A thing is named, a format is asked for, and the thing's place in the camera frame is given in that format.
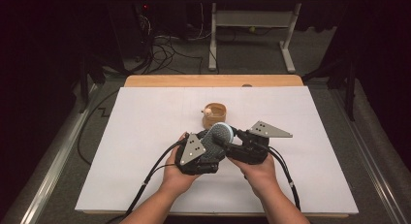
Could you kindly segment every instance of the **metal rail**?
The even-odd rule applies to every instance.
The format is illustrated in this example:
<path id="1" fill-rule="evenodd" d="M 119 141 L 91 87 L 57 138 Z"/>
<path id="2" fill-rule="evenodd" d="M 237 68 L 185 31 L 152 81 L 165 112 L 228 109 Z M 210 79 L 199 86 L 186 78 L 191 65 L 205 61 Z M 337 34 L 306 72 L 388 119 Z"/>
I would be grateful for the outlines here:
<path id="1" fill-rule="evenodd" d="M 34 224 L 37 222 L 37 219 L 40 217 L 48 198 L 50 197 L 55 185 L 57 184 L 58 179 L 60 178 L 61 172 L 63 171 L 64 166 L 66 165 L 67 159 L 70 156 L 70 152 L 75 145 L 75 142 L 79 135 L 79 130 L 84 123 L 84 120 L 87 118 L 90 112 L 90 106 L 94 104 L 97 94 L 100 89 L 94 84 L 90 89 L 91 102 L 89 106 L 85 109 L 83 113 L 80 113 L 73 124 L 72 132 L 67 135 L 63 141 L 63 145 L 60 146 L 60 149 L 57 152 L 57 155 L 54 158 L 48 172 L 40 185 L 39 190 L 33 198 L 30 207 L 24 214 L 21 224 Z"/>
<path id="2" fill-rule="evenodd" d="M 390 184 L 384 178 L 383 173 L 379 169 L 377 163 L 372 157 L 372 153 L 368 149 L 369 146 L 365 143 L 365 140 L 360 134 L 360 131 L 354 121 L 351 121 L 344 109 L 344 102 L 341 95 L 337 90 L 331 90 L 332 97 L 338 105 L 338 108 L 344 115 L 345 121 L 348 123 L 350 130 L 353 134 L 354 139 L 358 144 L 358 153 L 360 158 L 363 160 L 365 169 L 367 170 L 371 181 L 374 184 L 375 190 L 380 196 L 381 202 L 383 203 L 387 214 L 390 216 L 394 224 L 407 224 L 408 221 L 405 218 L 400 206 L 398 205 L 395 196 L 392 192 Z"/>

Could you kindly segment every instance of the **person's left hand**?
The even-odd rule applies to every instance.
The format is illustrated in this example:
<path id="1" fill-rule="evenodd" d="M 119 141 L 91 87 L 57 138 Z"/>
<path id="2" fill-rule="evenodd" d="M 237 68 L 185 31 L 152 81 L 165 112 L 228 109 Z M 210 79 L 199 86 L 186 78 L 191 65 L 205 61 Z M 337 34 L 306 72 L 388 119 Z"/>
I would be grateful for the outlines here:
<path id="1" fill-rule="evenodd" d="M 166 161 L 166 165 L 174 164 L 175 155 L 179 146 L 172 150 L 170 157 Z M 159 190 L 168 192 L 171 195 L 178 197 L 179 195 L 186 192 L 191 184 L 200 175 L 189 176 L 183 174 L 177 166 L 167 166 L 164 169 L 163 182 L 160 185 Z"/>

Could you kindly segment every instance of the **black curtain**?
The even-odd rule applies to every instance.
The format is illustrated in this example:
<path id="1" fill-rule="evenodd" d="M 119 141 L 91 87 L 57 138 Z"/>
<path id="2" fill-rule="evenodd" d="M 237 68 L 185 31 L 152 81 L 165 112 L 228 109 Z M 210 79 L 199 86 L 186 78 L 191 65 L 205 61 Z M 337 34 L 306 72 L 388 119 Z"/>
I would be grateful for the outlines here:
<path id="1" fill-rule="evenodd" d="M 319 70 L 317 76 L 330 76 L 332 86 L 356 76 L 391 143 L 411 169 L 411 8 L 407 1 L 351 1 L 320 66 L 327 70 Z"/>
<path id="2" fill-rule="evenodd" d="M 78 70 L 56 0 L 0 0 L 0 219 L 73 107 Z"/>

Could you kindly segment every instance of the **dark background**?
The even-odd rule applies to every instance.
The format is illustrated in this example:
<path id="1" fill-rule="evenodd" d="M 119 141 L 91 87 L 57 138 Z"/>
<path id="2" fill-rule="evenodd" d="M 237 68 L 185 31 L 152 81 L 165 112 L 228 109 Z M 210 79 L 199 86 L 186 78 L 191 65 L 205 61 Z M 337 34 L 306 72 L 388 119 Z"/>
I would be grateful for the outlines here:
<path id="1" fill-rule="evenodd" d="M 227 8 L 236 5 L 227 4 Z M 150 11 L 158 26 L 183 36 L 187 22 L 201 24 L 199 14 L 191 12 L 190 7 L 152 4 L 150 8 L 154 10 Z M 209 9 L 210 5 L 205 5 L 205 19 L 209 19 Z M 121 29 L 108 21 L 109 12 L 104 5 L 67 6 L 59 0 L 0 0 L 0 218 L 72 109 L 76 101 L 72 88 L 79 80 L 81 59 L 86 58 L 93 65 L 93 69 L 88 69 L 92 73 L 101 71 L 105 64 L 119 71 L 124 69 L 121 56 L 126 52 L 119 47 L 121 40 L 113 36 Z M 300 31 L 309 26 L 322 31 L 338 25 L 323 65 L 350 51 L 369 102 L 408 168 L 411 168 L 408 82 L 411 37 L 407 29 L 410 16 L 403 0 L 350 5 L 306 2 L 297 25 Z M 139 40 L 141 36 L 130 41 Z M 144 46 L 135 53 L 144 55 Z M 335 71 L 330 71 L 322 76 L 334 74 Z"/>

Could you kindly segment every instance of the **black cable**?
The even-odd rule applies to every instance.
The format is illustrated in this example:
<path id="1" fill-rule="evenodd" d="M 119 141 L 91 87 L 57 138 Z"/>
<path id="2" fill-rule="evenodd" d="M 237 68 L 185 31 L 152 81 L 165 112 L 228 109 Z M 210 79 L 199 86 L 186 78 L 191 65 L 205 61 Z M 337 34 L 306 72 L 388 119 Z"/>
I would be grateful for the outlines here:
<path id="1" fill-rule="evenodd" d="M 82 155 L 81 150 L 80 150 L 80 145 L 79 142 L 81 141 L 81 136 L 82 133 L 84 132 L 85 126 L 88 123 L 88 120 L 90 119 L 91 115 L 98 109 L 100 108 L 100 106 L 107 101 L 110 96 L 112 96 L 113 94 L 117 93 L 119 91 L 119 89 L 115 90 L 114 92 L 110 93 L 106 98 L 104 98 L 99 104 L 96 105 L 96 107 L 88 114 L 87 118 L 85 119 L 84 123 L 81 126 L 81 129 L 79 130 L 79 138 L 78 138 L 78 142 L 77 142 L 77 151 L 79 154 L 79 157 L 81 158 L 82 161 L 84 161 L 84 163 L 88 164 L 89 166 L 91 166 L 91 162 L 89 162 L 87 159 L 85 159 L 85 157 Z"/>
<path id="2" fill-rule="evenodd" d="M 124 214 L 124 217 L 128 216 L 132 211 L 134 206 L 136 205 L 137 201 L 140 199 L 140 197 L 142 196 L 142 192 L 144 191 L 145 187 L 147 186 L 147 184 L 150 182 L 151 177 L 153 176 L 153 174 L 158 170 L 157 166 L 158 164 L 163 160 L 163 158 L 169 153 L 169 151 L 171 151 L 173 148 L 175 148 L 176 146 L 183 144 L 186 141 L 186 139 L 180 140 L 175 142 L 175 144 L 172 144 L 168 149 L 166 149 L 166 151 L 164 151 L 164 153 L 160 156 L 160 158 L 157 160 L 157 162 L 154 164 L 154 166 L 152 167 L 152 169 L 150 170 L 150 172 L 148 173 L 147 177 L 145 178 L 144 182 L 142 183 L 142 186 L 140 187 L 139 192 L 137 193 L 135 199 L 133 200 L 133 202 L 131 203 L 131 205 L 129 206 L 129 208 L 127 209 L 126 213 Z"/>
<path id="3" fill-rule="evenodd" d="M 169 167 L 169 166 L 175 166 L 175 164 L 166 164 L 166 165 L 160 166 L 160 167 L 156 168 L 156 169 L 151 173 L 151 176 L 153 176 L 158 170 L 160 170 L 160 169 L 162 169 L 162 168 L 165 168 L 165 167 Z M 129 215 L 129 214 L 118 215 L 118 216 L 110 219 L 109 221 L 107 221 L 106 224 L 111 224 L 113 221 L 115 221 L 115 220 L 117 220 L 117 219 L 119 219 L 119 218 L 123 218 L 123 219 L 124 219 L 124 218 L 127 217 L 128 215 Z"/>
<path id="4" fill-rule="evenodd" d="M 169 69 L 169 70 L 171 70 L 171 71 L 177 72 L 177 73 L 179 73 L 179 74 L 182 74 L 182 75 L 187 75 L 187 74 L 184 73 L 184 72 L 180 72 L 180 71 L 178 71 L 177 69 L 174 69 L 174 68 L 171 68 L 171 67 L 168 67 L 168 66 L 166 66 L 165 68 L 167 68 L 167 69 Z"/>
<path id="5" fill-rule="evenodd" d="M 156 55 L 156 54 L 158 54 L 158 53 L 160 53 L 160 52 L 163 52 L 166 56 L 165 56 L 165 58 L 162 58 L 162 59 L 156 59 L 156 58 L 154 58 L 154 61 L 155 61 L 156 63 L 160 64 L 160 65 L 157 66 L 157 68 L 155 68 L 155 69 L 147 70 L 147 71 L 146 71 L 147 74 L 152 74 L 152 73 L 154 73 L 154 72 L 156 72 L 156 71 L 159 71 L 159 70 L 162 70 L 162 69 L 164 69 L 164 68 L 170 69 L 170 70 L 175 71 L 175 72 L 178 72 L 178 73 L 180 73 L 180 74 L 185 74 L 185 73 L 183 73 L 183 72 L 180 72 L 180 71 L 178 71 L 178 70 L 176 70 L 176 69 L 173 69 L 173 68 L 170 68 L 170 67 L 169 67 L 169 65 L 172 64 L 175 55 L 179 55 L 179 56 L 183 56 L 183 57 L 187 57 L 187 58 L 193 58 L 193 59 L 200 59 L 199 71 L 201 70 L 201 67 L 202 67 L 202 64 L 203 64 L 203 58 L 202 58 L 202 57 L 200 57 L 200 56 L 189 56 L 189 55 L 183 54 L 183 53 L 181 53 L 181 52 L 178 52 L 178 51 L 173 47 L 172 37 L 171 37 L 170 35 L 169 35 L 168 38 L 167 38 L 167 37 L 160 36 L 160 37 L 156 37 L 156 39 L 165 39 L 166 42 L 165 42 L 165 43 L 162 43 L 162 44 L 159 44 L 159 45 L 158 45 L 158 44 L 153 45 L 154 47 L 158 47 L 158 48 L 161 49 L 161 50 L 159 50 L 159 51 L 154 52 L 153 54 Z"/>
<path id="6" fill-rule="evenodd" d="M 151 47 L 148 49 L 148 54 L 151 57 L 151 62 L 149 65 L 147 65 L 144 70 L 142 71 L 142 75 L 146 75 L 148 73 L 148 70 L 151 67 L 152 62 L 154 61 L 154 54 L 153 54 L 153 44 L 151 44 Z"/>
<path id="7" fill-rule="evenodd" d="M 135 68 L 131 69 L 130 71 L 133 72 L 133 74 L 135 74 L 137 71 L 144 69 L 145 67 L 149 66 L 151 64 L 153 60 L 153 57 L 151 56 L 151 53 L 147 53 L 144 61 L 142 62 L 142 64 L 137 65 Z"/>
<path id="8" fill-rule="evenodd" d="M 217 58 L 215 58 L 214 53 L 212 53 L 211 49 L 209 50 L 209 53 L 211 54 L 211 56 L 214 58 L 215 60 L 215 69 L 217 72 L 217 75 L 220 75 L 220 68 L 218 67 L 218 62 L 217 62 Z"/>
<path id="9" fill-rule="evenodd" d="M 282 169 L 283 169 L 283 171 L 284 171 L 285 177 L 287 177 L 288 184 L 289 184 L 290 187 L 291 187 L 291 191 L 293 192 L 294 202 L 295 202 L 295 204 L 296 204 L 296 207 L 297 207 L 299 210 L 301 210 L 299 194 L 297 193 L 296 185 L 294 184 L 293 180 L 291 179 L 290 172 L 288 171 L 288 168 L 287 168 L 287 164 L 285 163 L 285 161 L 284 161 L 284 159 L 282 158 L 282 156 L 278 153 L 278 151 L 275 151 L 275 152 L 274 152 L 274 151 L 269 150 L 269 153 L 270 153 L 272 156 L 274 156 L 274 158 L 280 163 L 280 165 L 281 165 L 281 167 L 282 167 Z"/>

